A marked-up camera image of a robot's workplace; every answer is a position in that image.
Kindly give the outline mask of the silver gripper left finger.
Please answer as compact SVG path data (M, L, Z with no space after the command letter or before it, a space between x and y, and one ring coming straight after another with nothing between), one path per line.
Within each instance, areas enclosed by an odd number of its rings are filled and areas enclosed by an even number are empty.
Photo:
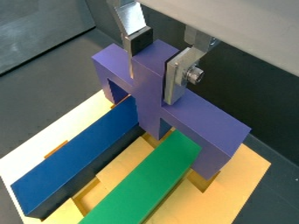
M141 4L136 0L106 0L106 5L121 32L122 47L130 66L133 56L153 43L153 29L145 24ZM134 77L132 66L129 76Z

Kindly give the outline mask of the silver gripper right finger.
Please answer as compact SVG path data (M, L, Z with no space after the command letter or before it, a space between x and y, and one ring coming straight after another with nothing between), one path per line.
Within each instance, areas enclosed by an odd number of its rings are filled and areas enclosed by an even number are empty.
M190 47L180 51L165 64L162 100L168 105L173 105L182 97L188 83L196 85L200 82L204 72L197 67L198 61L220 42L188 25L184 30L184 41Z

